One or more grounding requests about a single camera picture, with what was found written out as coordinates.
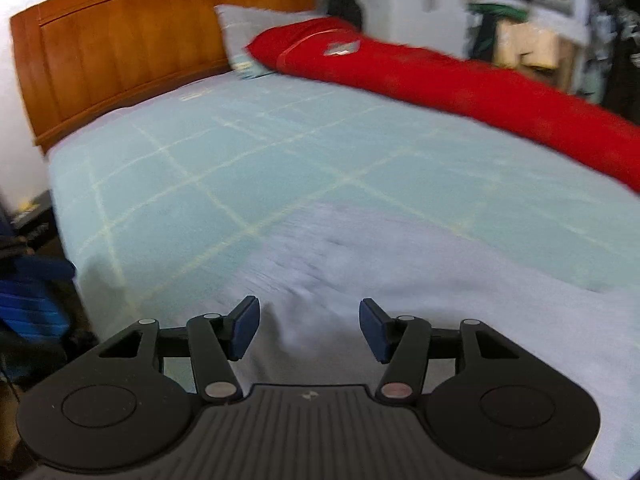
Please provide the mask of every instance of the green object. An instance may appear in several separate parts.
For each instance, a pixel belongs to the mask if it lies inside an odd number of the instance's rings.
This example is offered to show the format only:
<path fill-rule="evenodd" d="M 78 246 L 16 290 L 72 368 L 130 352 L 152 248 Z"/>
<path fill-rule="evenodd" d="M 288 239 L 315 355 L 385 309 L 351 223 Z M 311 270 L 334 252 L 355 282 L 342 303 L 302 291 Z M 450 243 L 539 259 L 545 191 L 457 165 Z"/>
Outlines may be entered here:
<path fill-rule="evenodd" d="M 495 14 L 501 18 L 509 18 L 514 22 L 526 22 L 529 13 L 525 9 L 517 9 L 503 4 L 475 4 L 468 5 L 467 10 L 476 14 Z"/>

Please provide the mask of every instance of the mattress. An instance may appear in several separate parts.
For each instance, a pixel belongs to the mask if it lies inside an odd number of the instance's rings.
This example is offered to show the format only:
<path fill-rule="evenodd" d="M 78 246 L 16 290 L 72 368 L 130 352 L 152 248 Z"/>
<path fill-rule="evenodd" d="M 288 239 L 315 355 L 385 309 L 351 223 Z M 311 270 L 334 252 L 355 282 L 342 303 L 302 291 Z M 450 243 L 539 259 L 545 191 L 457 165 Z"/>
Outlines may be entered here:
<path fill-rule="evenodd" d="M 473 120 L 321 82 L 199 81 L 82 128 L 49 171 L 101 338 L 210 312 L 265 240 L 318 203 L 428 222 L 581 288 L 640 285 L 627 188 Z"/>

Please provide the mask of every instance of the wooden headboard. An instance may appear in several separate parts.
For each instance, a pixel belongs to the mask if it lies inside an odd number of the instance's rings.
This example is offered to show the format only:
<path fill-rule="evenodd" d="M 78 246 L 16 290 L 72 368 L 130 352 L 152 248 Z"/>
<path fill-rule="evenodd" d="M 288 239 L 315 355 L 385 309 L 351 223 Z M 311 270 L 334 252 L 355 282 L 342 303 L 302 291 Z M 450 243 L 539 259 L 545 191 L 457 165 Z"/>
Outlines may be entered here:
<path fill-rule="evenodd" d="M 44 152 L 96 117 L 228 70 L 213 7 L 314 0 L 47 0 L 11 18 L 15 67 Z"/>

